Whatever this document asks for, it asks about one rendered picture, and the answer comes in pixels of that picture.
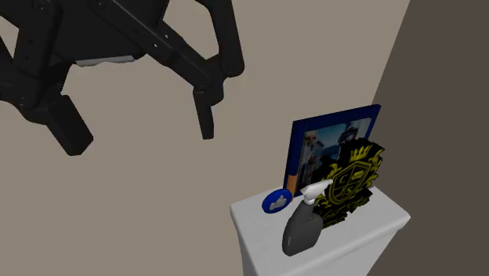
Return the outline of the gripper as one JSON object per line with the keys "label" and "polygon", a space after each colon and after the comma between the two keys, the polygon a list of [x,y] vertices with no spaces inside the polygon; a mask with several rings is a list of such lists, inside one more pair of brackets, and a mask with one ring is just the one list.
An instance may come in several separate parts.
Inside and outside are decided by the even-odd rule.
{"label": "gripper", "polygon": [[13,54],[0,37],[0,101],[46,126],[68,155],[80,155],[93,136],[61,93],[71,65],[132,62],[148,54],[194,87],[201,135],[210,140],[212,106],[245,62],[232,0],[195,1],[209,11],[218,42],[208,59],[163,21],[169,0],[0,0],[0,16],[18,28]]}

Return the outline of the blue picture box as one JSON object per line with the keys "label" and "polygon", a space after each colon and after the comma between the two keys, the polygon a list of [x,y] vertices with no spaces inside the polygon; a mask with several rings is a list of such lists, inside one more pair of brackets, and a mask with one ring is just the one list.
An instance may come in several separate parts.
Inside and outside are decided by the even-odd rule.
{"label": "blue picture box", "polygon": [[372,104],[294,121],[283,187],[299,196],[321,158],[337,159],[344,143],[370,136],[380,109]]}

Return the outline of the blue round thumbs-up badge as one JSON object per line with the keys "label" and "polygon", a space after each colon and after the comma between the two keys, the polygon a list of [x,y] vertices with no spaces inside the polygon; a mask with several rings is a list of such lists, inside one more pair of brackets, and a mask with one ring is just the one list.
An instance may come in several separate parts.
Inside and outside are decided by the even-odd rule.
{"label": "blue round thumbs-up badge", "polygon": [[281,188],[269,193],[262,202],[264,213],[272,214],[286,208],[293,199],[290,190]]}

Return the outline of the grey spray bottle white head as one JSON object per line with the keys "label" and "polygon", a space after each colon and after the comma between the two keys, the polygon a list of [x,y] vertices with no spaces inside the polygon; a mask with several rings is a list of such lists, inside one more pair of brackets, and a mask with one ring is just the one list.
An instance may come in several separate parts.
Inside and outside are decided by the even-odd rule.
{"label": "grey spray bottle white head", "polygon": [[326,179],[300,190],[303,200],[284,228],[282,251],[286,256],[294,256],[316,245],[323,229],[323,219],[313,211],[314,206],[318,196],[325,195],[325,190],[332,183],[332,179]]}

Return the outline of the black and gold crest figure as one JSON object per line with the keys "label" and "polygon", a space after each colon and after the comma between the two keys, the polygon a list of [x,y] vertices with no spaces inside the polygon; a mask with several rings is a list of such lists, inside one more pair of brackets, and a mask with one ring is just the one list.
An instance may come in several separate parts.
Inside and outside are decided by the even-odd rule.
{"label": "black and gold crest figure", "polygon": [[365,138],[342,143],[336,159],[321,158],[311,181],[331,180],[317,197],[313,213],[323,220],[323,228],[341,223],[357,208],[370,201],[370,188],[378,177],[384,147]]}

